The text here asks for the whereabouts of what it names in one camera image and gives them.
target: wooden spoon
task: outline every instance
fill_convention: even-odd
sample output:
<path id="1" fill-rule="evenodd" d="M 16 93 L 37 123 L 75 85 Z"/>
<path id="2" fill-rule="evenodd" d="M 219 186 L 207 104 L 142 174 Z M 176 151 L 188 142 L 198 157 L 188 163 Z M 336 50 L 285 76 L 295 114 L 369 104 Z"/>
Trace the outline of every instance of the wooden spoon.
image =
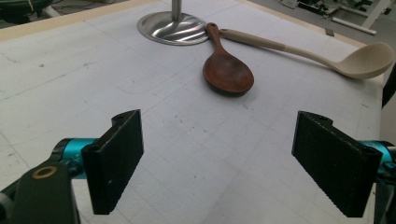
<path id="1" fill-rule="evenodd" d="M 215 88 L 228 93 L 244 93 L 253 86 L 254 77 L 250 69 L 221 45 L 219 27 L 210 22 L 206 26 L 215 51 L 204 64 L 204 76 Z"/>
<path id="2" fill-rule="evenodd" d="M 297 49 L 255 35 L 248 35 L 235 30 L 226 29 L 220 30 L 219 33 L 227 39 L 240 43 L 299 55 L 329 66 L 331 69 L 344 76 L 357 79 L 372 78 L 383 74 L 392 65 L 394 58 L 392 48 L 385 43 L 367 45 L 354 51 L 340 62 L 332 62 L 306 50 Z"/>

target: spoon handle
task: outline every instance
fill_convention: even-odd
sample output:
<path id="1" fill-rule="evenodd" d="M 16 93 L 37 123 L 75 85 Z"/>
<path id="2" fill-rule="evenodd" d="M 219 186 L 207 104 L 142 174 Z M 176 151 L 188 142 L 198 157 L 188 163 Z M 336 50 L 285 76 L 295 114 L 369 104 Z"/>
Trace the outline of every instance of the spoon handle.
<path id="1" fill-rule="evenodd" d="M 267 48 L 267 49 L 275 49 L 275 50 L 299 55 L 301 57 L 305 57 L 305 58 L 313 60 L 315 62 L 325 64 L 325 65 L 329 66 L 330 68 L 334 68 L 334 66 L 333 66 L 334 62 L 327 60 L 327 59 L 325 59 L 317 54 L 314 54 L 312 52 L 306 51 L 304 49 L 297 49 L 292 46 L 284 45 L 284 44 L 277 43 L 277 42 L 269 40 L 269 39 L 265 39 L 265 38 L 258 37 L 255 35 L 245 34 L 245 33 L 239 32 L 239 31 L 235 31 L 235 30 L 221 29 L 219 31 L 219 34 L 221 36 L 224 36 L 227 39 L 231 39 L 236 42 L 240 42 L 240 43 L 244 43 L 244 44 L 248 44 L 248 45 L 256 46 L 256 47 L 263 47 L 263 48 Z"/>
<path id="2" fill-rule="evenodd" d="M 206 31 L 207 35 L 209 35 L 209 38 L 215 45 L 216 50 L 225 50 L 220 42 L 219 27 L 215 23 L 210 22 L 206 25 Z"/>

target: white table surface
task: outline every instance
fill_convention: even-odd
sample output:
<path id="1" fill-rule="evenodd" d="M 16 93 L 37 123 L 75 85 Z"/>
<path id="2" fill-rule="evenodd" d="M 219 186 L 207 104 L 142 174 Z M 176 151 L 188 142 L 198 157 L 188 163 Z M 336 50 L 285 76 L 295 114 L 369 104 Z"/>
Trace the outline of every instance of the white table surface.
<path id="1" fill-rule="evenodd" d="M 318 113 L 359 140 L 377 139 L 382 77 L 354 80 L 306 59 L 222 39 L 255 76 L 241 97 L 202 74 L 209 41 L 175 47 L 136 29 L 171 1 L 0 42 L 0 188 L 66 137 L 99 137 L 141 109 L 145 154 L 109 216 L 73 180 L 82 223 L 372 223 L 346 218 L 291 155 L 297 112 Z M 341 60 L 356 47 L 244 1 L 185 0 L 182 11 Z"/>

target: spoon bowl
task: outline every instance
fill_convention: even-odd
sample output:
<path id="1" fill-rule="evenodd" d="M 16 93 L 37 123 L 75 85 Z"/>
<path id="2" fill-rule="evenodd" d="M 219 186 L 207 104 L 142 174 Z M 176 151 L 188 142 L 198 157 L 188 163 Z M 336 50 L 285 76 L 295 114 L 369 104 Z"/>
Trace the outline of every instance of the spoon bowl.
<path id="1" fill-rule="evenodd" d="M 277 43 L 255 35 L 249 35 L 229 29 L 220 30 L 219 33 L 225 38 L 236 42 L 261 48 L 275 49 L 305 57 L 318 63 L 322 63 L 346 77 L 356 79 L 367 79 L 383 74 L 390 68 L 394 59 L 392 48 L 385 43 L 367 45 L 352 52 L 340 62 L 332 62 L 320 55 L 304 49 L 297 49 L 295 47 Z"/>
<path id="2" fill-rule="evenodd" d="M 254 76 L 247 65 L 227 52 L 219 40 L 219 27 L 210 22 L 206 26 L 209 38 L 215 45 L 213 54 L 204 64 L 204 77 L 217 90 L 244 93 L 253 86 Z"/>

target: ladle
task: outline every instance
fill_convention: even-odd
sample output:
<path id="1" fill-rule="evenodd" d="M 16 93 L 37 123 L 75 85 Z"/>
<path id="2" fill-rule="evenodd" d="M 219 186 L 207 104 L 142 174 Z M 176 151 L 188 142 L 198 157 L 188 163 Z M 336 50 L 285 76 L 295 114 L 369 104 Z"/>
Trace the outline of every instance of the ladle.
<path id="1" fill-rule="evenodd" d="M 219 33 L 227 39 L 240 43 L 299 55 L 329 66 L 344 76 L 357 79 L 372 78 L 383 74 L 392 65 L 394 58 L 392 48 L 385 43 L 367 45 L 352 52 L 340 62 L 332 62 L 304 49 L 297 49 L 255 35 L 229 29 L 221 29 Z"/>
<path id="2" fill-rule="evenodd" d="M 210 22 L 206 26 L 206 31 L 215 46 L 213 54 L 204 64 L 206 81 L 228 93 L 244 93 L 250 90 L 254 83 L 253 74 L 243 62 L 222 47 L 219 27 Z"/>

